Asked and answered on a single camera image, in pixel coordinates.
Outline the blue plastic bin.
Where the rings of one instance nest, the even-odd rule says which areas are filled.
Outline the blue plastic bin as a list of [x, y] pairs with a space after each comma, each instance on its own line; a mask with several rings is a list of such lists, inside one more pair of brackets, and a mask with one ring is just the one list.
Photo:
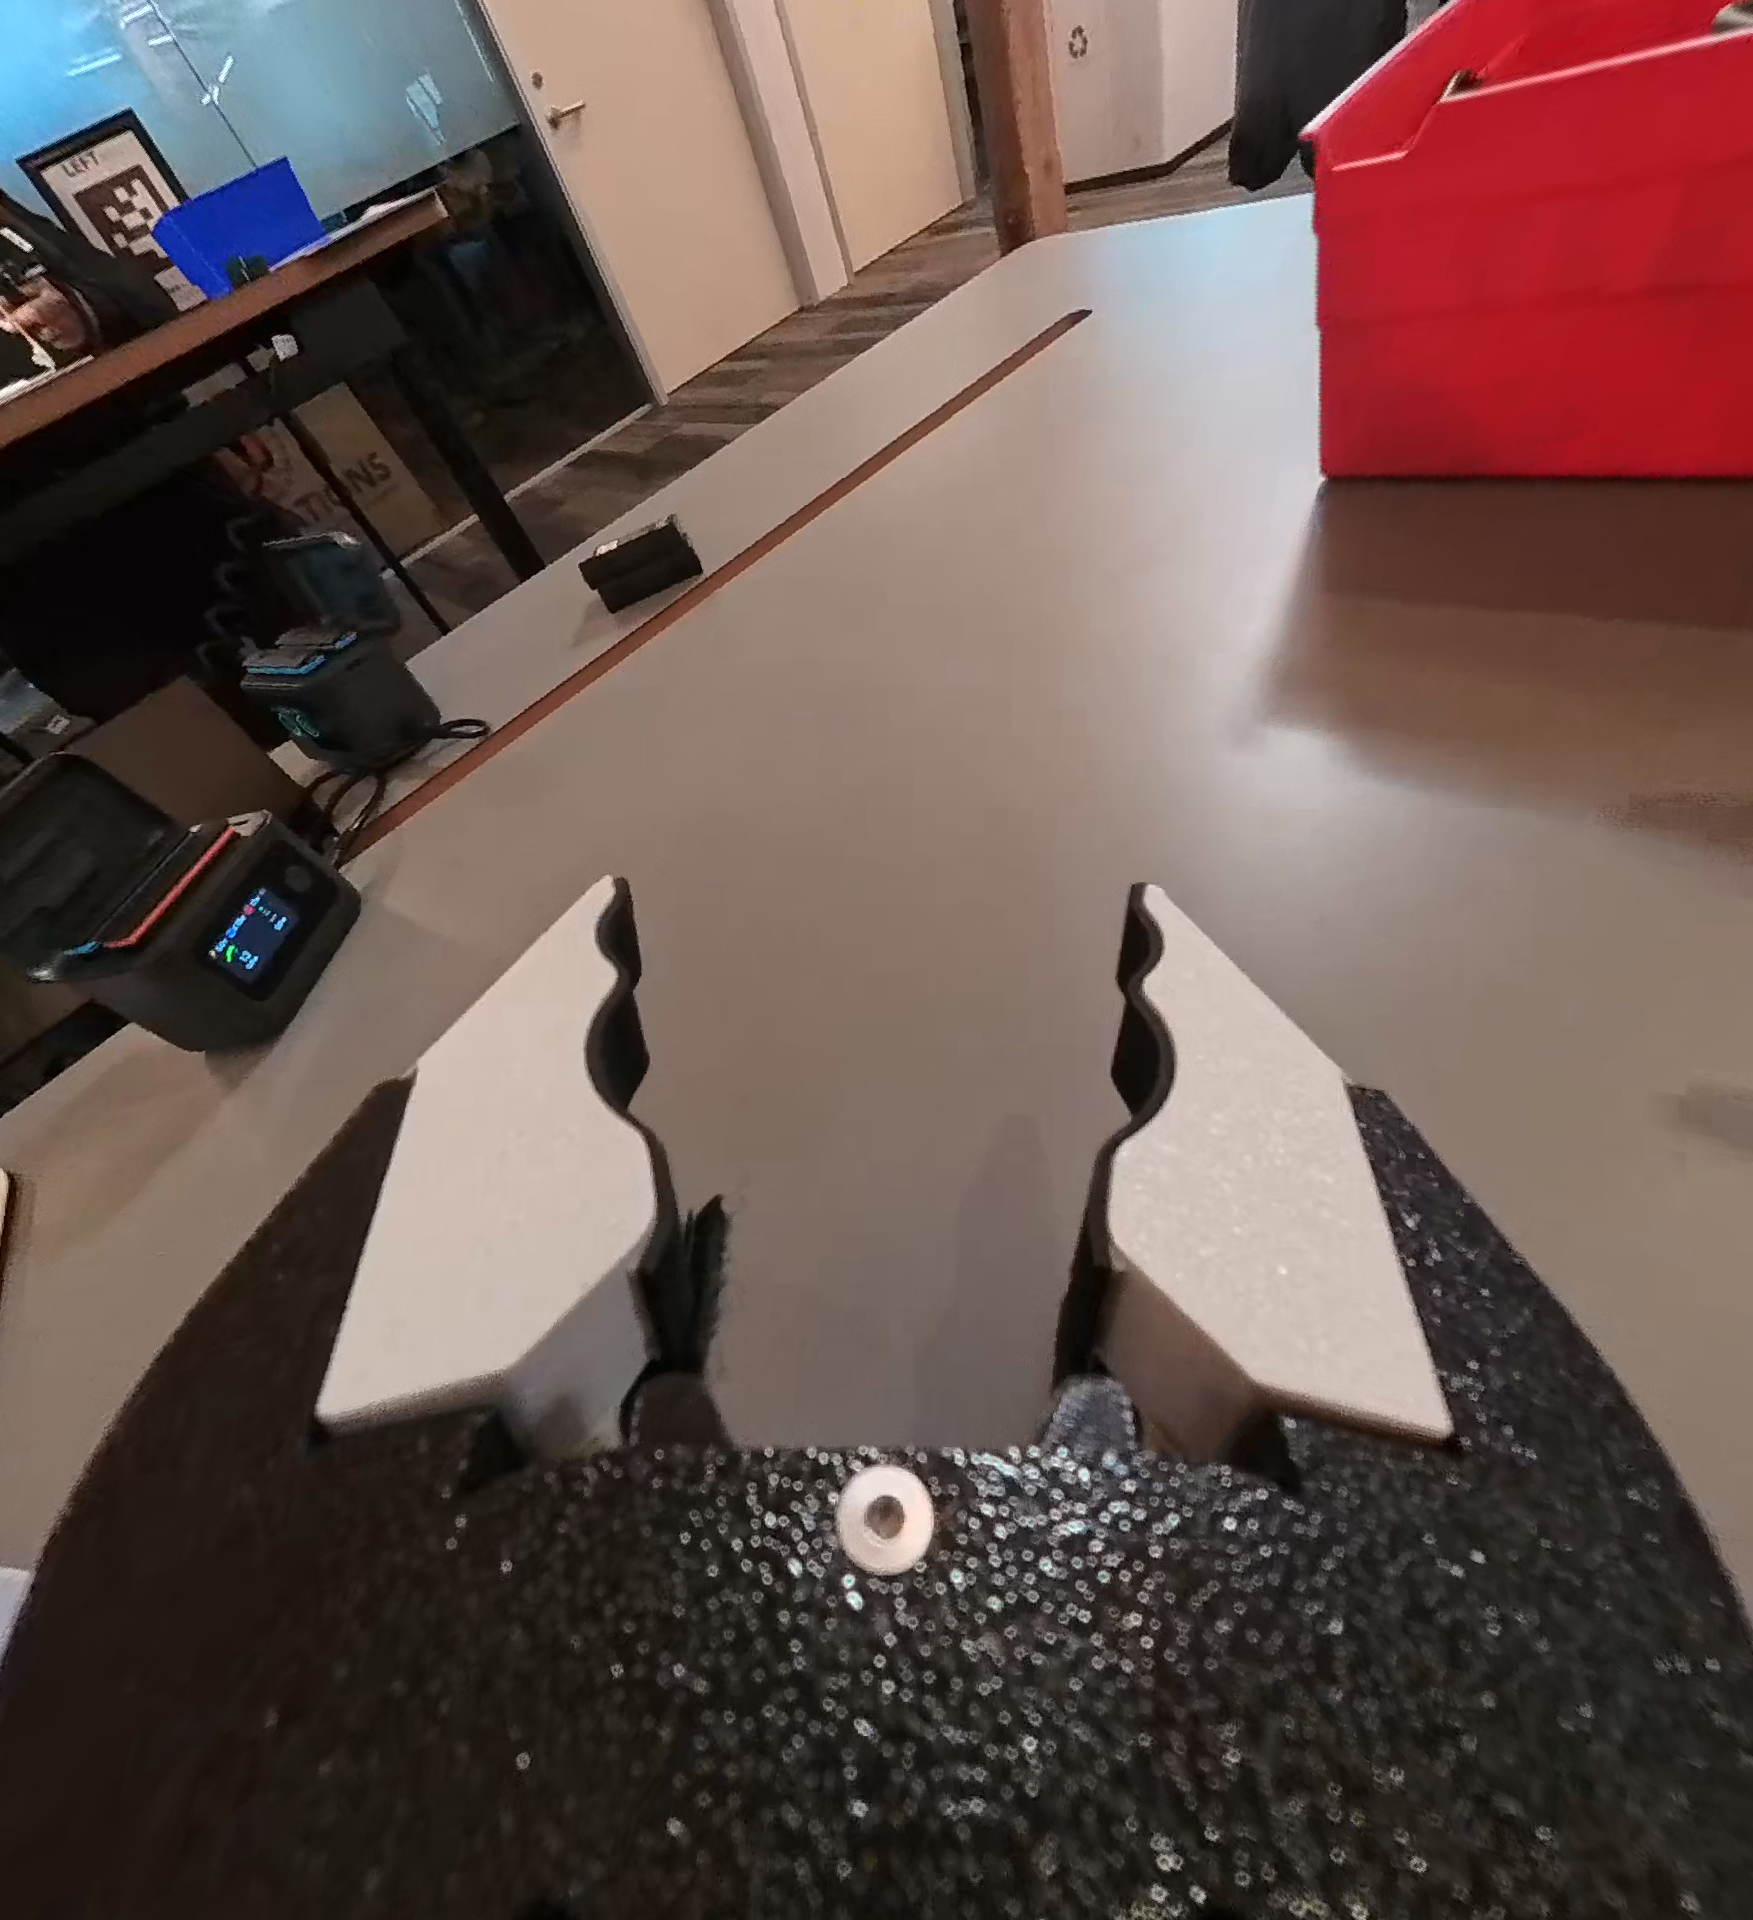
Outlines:
[[233, 261], [260, 261], [268, 274], [329, 239], [287, 156], [175, 206], [152, 233], [169, 263], [208, 301], [236, 285]]

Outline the red plastic bin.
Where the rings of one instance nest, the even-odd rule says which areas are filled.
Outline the red plastic bin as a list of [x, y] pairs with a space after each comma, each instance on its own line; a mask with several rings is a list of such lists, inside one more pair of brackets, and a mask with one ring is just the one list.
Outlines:
[[1305, 143], [1325, 478], [1753, 480], [1753, 5], [1446, 5]]

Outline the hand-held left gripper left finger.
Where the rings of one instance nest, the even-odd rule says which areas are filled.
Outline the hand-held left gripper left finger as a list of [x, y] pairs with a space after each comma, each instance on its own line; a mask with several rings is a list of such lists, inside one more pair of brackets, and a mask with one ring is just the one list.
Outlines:
[[449, 1413], [611, 1447], [657, 1359], [667, 1158], [633, 896], [598, 879], [418, 1058], [314, 1400], [324, 1435]]

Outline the cardboard box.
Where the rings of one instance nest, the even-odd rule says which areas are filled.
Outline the cardboard box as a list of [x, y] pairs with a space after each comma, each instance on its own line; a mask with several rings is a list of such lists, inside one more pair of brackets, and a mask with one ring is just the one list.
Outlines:
[[180, 840], [228, 823], [296, 827], [313, 804], [199, 685], [175, 681], [47, 762], [73, 816], [116, 843]]

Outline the printed marker tag sign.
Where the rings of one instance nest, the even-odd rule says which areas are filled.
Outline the printed marker tag sign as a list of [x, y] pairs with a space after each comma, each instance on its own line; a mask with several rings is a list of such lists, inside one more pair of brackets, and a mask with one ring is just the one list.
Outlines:
[[26, 153], [18, 169], [78, 239], [162, 286], [180, 308], [201, 299], [156, 234], [188, 190], [133, 108]]

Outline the black battery charger box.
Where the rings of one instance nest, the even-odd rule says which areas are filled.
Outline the black battery charger box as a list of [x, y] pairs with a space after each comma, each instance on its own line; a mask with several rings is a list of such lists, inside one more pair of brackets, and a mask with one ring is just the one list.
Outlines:
[[391, 643], [358, 628], [292, 630], [253, 652], [238, 685], [304, 756], [330, 768], [393, 767], [442, 724], [441, 709]]

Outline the white door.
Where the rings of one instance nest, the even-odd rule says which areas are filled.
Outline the white door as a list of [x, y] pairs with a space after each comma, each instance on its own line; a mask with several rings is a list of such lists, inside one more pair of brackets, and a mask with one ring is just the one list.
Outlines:
[[949, 2], [783, 2], [780, 27], [847, 269], [932, 228], [977, 190]]
[[710, 5], [483, 12], [654, 396], [796, 311]]

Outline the black charging case with display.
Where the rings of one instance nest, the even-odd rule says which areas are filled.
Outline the black charging case with display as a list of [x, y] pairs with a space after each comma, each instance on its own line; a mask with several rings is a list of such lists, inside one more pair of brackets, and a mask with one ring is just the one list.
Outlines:
[[179, 1050], [272, 1043], [358, 920], [267, 811], [187, 824], [69, 753], [0, 791], [0, 962]]

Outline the dark wooden desk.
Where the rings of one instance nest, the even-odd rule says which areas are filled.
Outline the dark wooden desk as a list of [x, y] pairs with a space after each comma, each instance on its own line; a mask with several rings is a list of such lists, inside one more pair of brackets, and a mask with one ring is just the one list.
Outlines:
[[296, 429], [302, 404], [374, 366], [388, 370], [515, 580], [536, 576], [544, 558], [374, 283], [386, 256], [450, 228], [437, 193], [388, 204], [263, 279], [0, 404], [2, 460], [100, 407], [156, 396], [170, 403], [218, 368], [243, 370], [235, 387], [183, 404], [82, 469], [8, 494], [0, 505], [0, 569], [259, 427]]

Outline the wooden post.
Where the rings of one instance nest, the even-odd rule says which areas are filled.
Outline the wooden post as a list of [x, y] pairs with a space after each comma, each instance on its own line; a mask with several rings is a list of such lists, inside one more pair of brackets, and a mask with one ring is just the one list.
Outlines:
[[1043, 2], [968, 2], [999, 252], [1067, 233], [1067, 184]]

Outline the small black battery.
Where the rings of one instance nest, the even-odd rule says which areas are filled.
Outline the small black battery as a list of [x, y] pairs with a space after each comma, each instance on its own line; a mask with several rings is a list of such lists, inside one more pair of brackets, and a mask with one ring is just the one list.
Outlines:
[[675, 514], [598, 542], [578, 561], [578, 576], [606, 613], [626, 613], [703, 574], [696, 547]]

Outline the hanging black jacket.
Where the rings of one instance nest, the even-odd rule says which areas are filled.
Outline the hanging black jacket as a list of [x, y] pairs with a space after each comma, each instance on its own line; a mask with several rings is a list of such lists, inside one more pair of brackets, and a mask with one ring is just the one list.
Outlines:
[[1409, 30], [1409, 2], [1241, 2], [1227, 179], [1257, 193], [1301, 163], [1307, 127]]

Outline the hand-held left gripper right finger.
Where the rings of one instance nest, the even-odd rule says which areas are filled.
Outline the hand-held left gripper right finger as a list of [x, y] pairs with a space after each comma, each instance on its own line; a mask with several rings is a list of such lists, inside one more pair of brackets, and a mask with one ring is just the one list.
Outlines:
[[1296, 1418], [1446, 1447], [1342, 1069], [1156, 884], [1129, 893], [1093, 1175], [1093, 1359], [1191, 1461]]

